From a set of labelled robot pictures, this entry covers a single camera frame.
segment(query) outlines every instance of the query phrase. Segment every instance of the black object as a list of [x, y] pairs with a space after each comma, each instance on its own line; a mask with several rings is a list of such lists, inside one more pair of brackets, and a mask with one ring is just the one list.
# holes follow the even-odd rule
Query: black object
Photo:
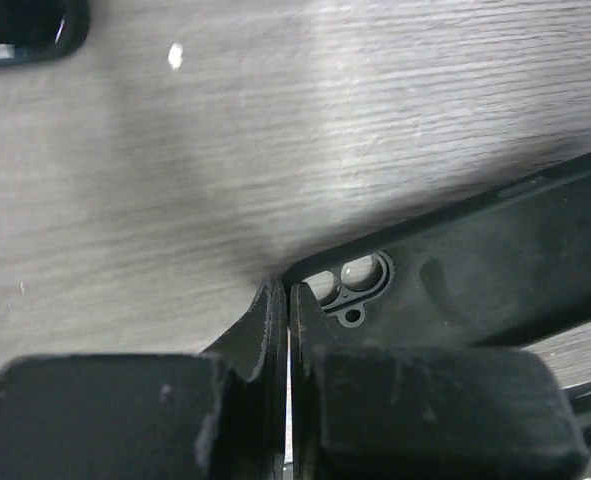
[[[313, 255], [286, 290], [366, 255], [392, 260], [376, 298], [322, 309], [380, 347], [525, 345], [591, 320], [591, 153]], [[356, 317], [346, 329], [334, 311]]]
[[327, 478], [559, 480], [586, 464], [568, 401], [533, 354], [343, 348], [313, 363], [318, 450], [300, 447]]
[[88, 28], [86, 0], [0, 0], [0, 66], [68, 55]]
[[281, 283], [266, 281], [200, 356], [11, 363], [0, 372], [0, 479], [281, 478], [285, 304]]
[[[364, 255], [360, 291], [303, 282]], [[295, 478], [572, 480], [591, 382], [498, 346], [590, 319], [591, 154], [299, 262], [201, 356], [11, 364], [0, 479], [282, 478], [288, 325]]]

